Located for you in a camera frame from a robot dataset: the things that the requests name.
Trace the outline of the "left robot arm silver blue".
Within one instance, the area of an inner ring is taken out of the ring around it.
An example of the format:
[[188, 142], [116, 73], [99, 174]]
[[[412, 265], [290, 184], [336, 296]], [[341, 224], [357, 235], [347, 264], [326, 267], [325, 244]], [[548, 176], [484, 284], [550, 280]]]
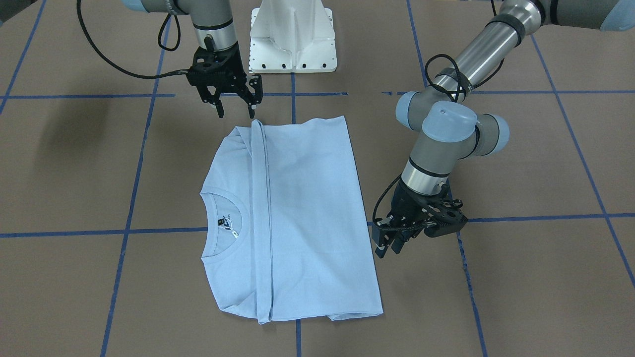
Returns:
[[[501, 205], [509, 202], [516, 209], [526, 208], [530, 201], [553, 195], [553, 186], [565, 179], [546, 173], [549, 163], [569, 164], [567, 151], [576, 155], [589, 181], [587, 191], [593, 200], [582, 202], [584, 190], [576, 190], [560, 200], [566, 206], [594, 209], [593, 219], [606, 222], [613, 233], [611, 219], [633, 217], [634, 210], [612, 213], [602, 198], [601, 183], [615, 183], [624, 177], [634, 183], [633, 163], [592, 172], [592, 158], [582, 150], [583, 138], [603, 146], [603, 160], [610, 161], [608, 134], [621, 143], [630, 138], [622, 124], [634, 122], [633, 90], [586, 90], [597, 84], [597, 78], [568, 79], [570, 89], [558, 87], [559, 79], [573, 74], [583, 64], [607, 66], [626, 61], [633, 54], [633, 43], [611, 50], [609, 45], [587, 38], [590, 31], [621, 32], [634, 27], [632, 0], [505, 0], [499, 11], [473, 41], [455, 58], [438, 54], [429, 59], [446, 59], [449, 66], [430, 77], [429, 64], [421, 67], [428, 82], [422, 91], [405, 92], [395, 108], [395, 116], [406, 128], [419, 134], [402, 174], [395, 178], [391, 210], [385, 218], [373, 217], [373, 240], [376, 254], [383, 257], [388, 247], [399, 253], [404, 244], [424, 233], [442, 237], [459, 232], [469, 221], [462, 213], [462, 201], [450, 194], [456, 183], [451, 172], [459, 160], [488, 157], [500, 152], [510, 138], [508, 122], [493, 113], [480, 115], [474, 106], [493, 100], [506, 108], [518, 110], [526, 122], [522, 134], [533, 144], [542, 145], [544, 136], [556, 135], [547, 123], [563, 125], [564, 148], [547, 147], [542, 155], [528, 155], [517, 160], [524, 167], [524, 178], [536, 185], [524, 185], [518, 179], [508, 183], [523, 190], [525, 200], [507, 197], [502, 189], [485, 195], [483, 201]], [[482, 90], [502, 67], [505, 58], [526, 42], [540, 59], [543, 73], [550, 83], [549, 91]]]

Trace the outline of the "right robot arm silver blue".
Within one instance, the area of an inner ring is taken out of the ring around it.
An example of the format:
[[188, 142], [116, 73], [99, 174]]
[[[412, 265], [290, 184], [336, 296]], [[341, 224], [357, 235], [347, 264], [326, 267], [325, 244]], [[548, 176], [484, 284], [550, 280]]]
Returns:
[[125, 0], [123, 4], [134, 11], [190, 16], [199, 48], [185, 73], [189, 84], [220, 118], [224, 117], [220, 96], [230, 93], [245, 101], [254, 119], [263, 98], [262, 79], [259, 74], [248, 77], [244, 70], [228, 0]]

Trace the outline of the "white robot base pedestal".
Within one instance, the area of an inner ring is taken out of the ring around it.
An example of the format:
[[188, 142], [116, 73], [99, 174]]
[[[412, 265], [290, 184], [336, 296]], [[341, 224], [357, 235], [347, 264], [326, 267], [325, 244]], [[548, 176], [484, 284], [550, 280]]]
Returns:
[[333, 13], [321, 0], [264, 0], [251, 12], [249, 71], [334, 72], [335, 38]]

